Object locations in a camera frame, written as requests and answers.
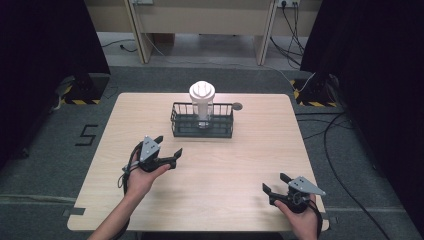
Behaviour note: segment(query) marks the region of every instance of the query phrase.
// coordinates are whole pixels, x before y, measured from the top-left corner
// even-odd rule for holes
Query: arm
[[[314,194],[311,194],[311,200],[315,202],[316,197]],[[299,238],[299,240],[316,240],[317,237],[317,226],[318,219],[314,211],[309,207],[303,213],[293,213],[286,204],[275,201],[275,206],[277,206],[292,226],[293,233]]]
[[[150,191],[153,181],[165,173],[169,167],[169,164],[163,165],[151,173],[144,172],[140,168],[134,169],[128,179],[127,194],[89,239],[111,239],[114,237],[128,221],[144,196]]]

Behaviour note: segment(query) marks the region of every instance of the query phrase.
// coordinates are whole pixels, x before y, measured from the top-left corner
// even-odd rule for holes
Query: gray floor
[[[99,33],[99,37],[105,45],[132,35]],[[276,40],[285,48],[290,44],[287,38]],[[322,132],[336,116],[328,113],[343,111],[340,104],[336,108],[298,106],[288,79],[307,77],[310,73],[295,71],[271,45],[266,67],[258,67],[252,41],[247,36],[177,35],[174,47],[158,46],[165,56],[154,53],[147,65],[141,65],[136,52],[120,49],[120,44],[134,49],[131,41],[105,47],[112,75],[100,104],[62,105],[41,127],[29,148],[29,158],[9,161],[0,172],[0,239],[86,238],[89,233],[68,230],[67,211],[78,196],[118,94],[186,92],[199,79],[210,81],[221,92],[281,93],[291,97],[318,185],[328,194],[323,201],[331,227],[320,239],[384,239],[341,187],[335,173],[391,239],[421,239],[390,184],[374,170],[345,115],[326,135],[330,160],[327,159]],[[87,124],[97,125],[87,132],[96,135],[93,144],[75,146],[87,141],[80,137]],[[149,234],[145,238],[280,238],[265,234],[224,235],[175,233]],[[281,235],[294,239],[290,233]],[[134,239],[134,235],[126,233],[123,239]]]

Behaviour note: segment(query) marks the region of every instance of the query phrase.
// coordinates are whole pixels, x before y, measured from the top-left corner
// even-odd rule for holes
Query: black strap
[[[317,224],[317,238],[319,238],[319,235],[321,234],[322,222],[323,222],[322,215],[319,212],[318,207],[317,207],[317,204],[314,201],[310,200],[309,201],[309,204],[308,204],[308,207],[311,208],[314,211],[315,215],[317,215],[317,219],[318,219],[318,224]]]

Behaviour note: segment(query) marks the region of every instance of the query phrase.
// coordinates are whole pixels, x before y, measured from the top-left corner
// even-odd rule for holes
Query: black curtain
[[[323,0],[301,69],[339,77],[358,134],[424,237],[423,11],[422,0]]]
[[[68,76],[109,67],[83,0],[0,3],[0,167],[31,138]]]

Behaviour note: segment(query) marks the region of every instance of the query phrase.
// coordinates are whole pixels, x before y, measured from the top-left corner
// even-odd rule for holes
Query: forearm
[[[89,239],[111,239],[125,225],[141,199],[125,195]]]

